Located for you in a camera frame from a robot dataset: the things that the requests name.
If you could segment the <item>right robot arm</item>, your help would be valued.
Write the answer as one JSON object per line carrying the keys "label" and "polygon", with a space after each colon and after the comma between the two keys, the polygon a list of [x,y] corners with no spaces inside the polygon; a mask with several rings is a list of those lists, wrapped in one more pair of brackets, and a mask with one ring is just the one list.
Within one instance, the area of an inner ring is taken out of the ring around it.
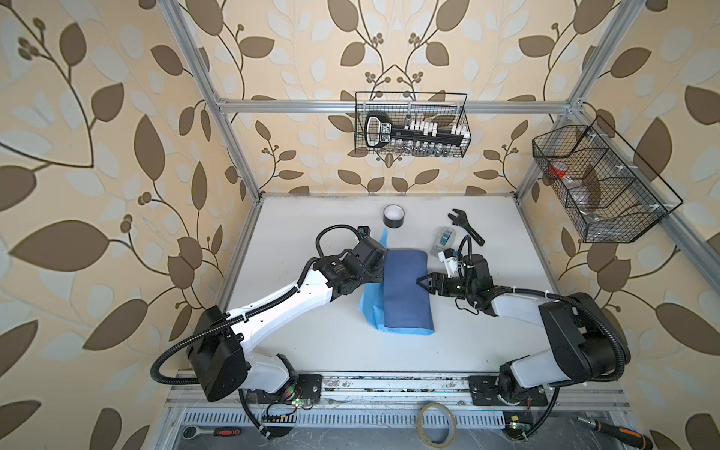
{"label": "right robot arm", "polygon": [[514,319],[541,327],[549,347],[501,365],[489,392],[498,401],[516,406],[532,393],[549,387],[547,407],[530,426],[513,421],[504,431],[515,441],[527,441],[545,424],[560,390],[575,384],[619,380],[631,361],[631,352],[619,329],[588,294],[570,296],[494,283],[487,260],[472,254],[453,260],[455,276],[429,273],[417,285],[433,296],[467,303],[472,314]]}

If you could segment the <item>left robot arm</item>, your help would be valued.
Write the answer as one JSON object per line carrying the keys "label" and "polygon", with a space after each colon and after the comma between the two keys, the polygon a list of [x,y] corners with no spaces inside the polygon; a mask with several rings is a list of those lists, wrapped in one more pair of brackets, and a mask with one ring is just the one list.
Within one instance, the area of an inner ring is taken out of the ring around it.
{"label": "left robot arm", "polygon": [[198,384],[208,401],[238,393],[252,425],[267,440],[276,438],[251,412],[247,391],[264,391],[273,404],[291,401],[298,375],[283,354],[257,354],[255,348],[293,320],[384,275],[386,248],[367,226],[348,226],[357,243],[336,255],[310,258],[297,281],[245,307],[205,311],[193,335],[163,352],[150,367],[151,379],[165,386]]}

